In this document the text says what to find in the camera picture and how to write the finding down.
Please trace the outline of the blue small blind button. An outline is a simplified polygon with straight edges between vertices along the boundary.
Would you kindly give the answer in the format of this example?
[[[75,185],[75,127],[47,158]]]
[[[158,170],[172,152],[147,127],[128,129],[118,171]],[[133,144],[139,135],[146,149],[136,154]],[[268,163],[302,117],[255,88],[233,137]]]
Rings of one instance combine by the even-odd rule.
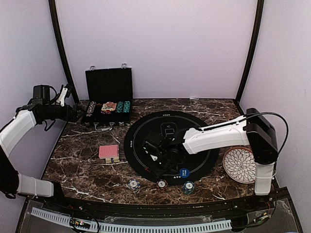
[[[190,171],[187,168],[181,168],[179,170],[179,177],[180,178],[188,178],[190,176]]]

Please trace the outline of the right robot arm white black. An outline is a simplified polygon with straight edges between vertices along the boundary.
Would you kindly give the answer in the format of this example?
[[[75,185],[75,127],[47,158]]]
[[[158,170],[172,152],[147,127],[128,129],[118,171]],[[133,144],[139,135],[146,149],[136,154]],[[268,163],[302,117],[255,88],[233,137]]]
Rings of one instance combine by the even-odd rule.
[[[271,112],[259,112],[249,108],[245,115],[233,120],[205,127],[177,130],[170,136],[149,132],[142,147],[152,159],[150,171],[159,176],[177,160],[176,155],[186,152],[197,154],[206,150],[229,146],[250,146],[256,167],[255,195],[248,199],[248,207],[259,210],[267,202],[271,190],[273,172],[282,148],[277,146],[276,130],[265,115],[283,116]]]

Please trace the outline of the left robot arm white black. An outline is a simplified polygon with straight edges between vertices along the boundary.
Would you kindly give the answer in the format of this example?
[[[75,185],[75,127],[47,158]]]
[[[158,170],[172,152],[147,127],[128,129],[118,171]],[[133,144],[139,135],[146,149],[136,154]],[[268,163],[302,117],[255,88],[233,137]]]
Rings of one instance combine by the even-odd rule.
[[[57,211],[63,212],[69,207],[63,197],[61,185],[19,173],[10,161],[10,155],[20,140],[35,126],[53,123],[60,119],[65,122],[76,122],[80,110],[76,105],[65,103],[70,96],[70,85],[62,85],[60,92],[51,98],[50,85],[36,85],[33,97],[26,105],[16,109],[15,116],[0,131],[0,190],[9,199],[16,195],[50,198],[49,203]]]

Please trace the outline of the red white chip stack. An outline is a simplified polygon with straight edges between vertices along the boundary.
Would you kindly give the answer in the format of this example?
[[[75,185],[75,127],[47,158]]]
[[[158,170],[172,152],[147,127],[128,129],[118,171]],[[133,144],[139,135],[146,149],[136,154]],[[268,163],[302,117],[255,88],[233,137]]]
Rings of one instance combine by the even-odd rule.
[[[167,189],[168,183],[165,180],[159,180],[156,183],[156,188],[158,192],[165,192]]]

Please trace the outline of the blue green chip stack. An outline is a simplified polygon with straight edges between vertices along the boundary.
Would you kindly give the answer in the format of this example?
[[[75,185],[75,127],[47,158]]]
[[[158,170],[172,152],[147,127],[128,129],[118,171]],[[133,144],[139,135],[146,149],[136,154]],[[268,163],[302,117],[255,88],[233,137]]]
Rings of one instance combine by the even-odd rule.
[[[186,181],[183,185],[183,193],[185,195],[191,195],[195,190],[195,184],[191,181]]]

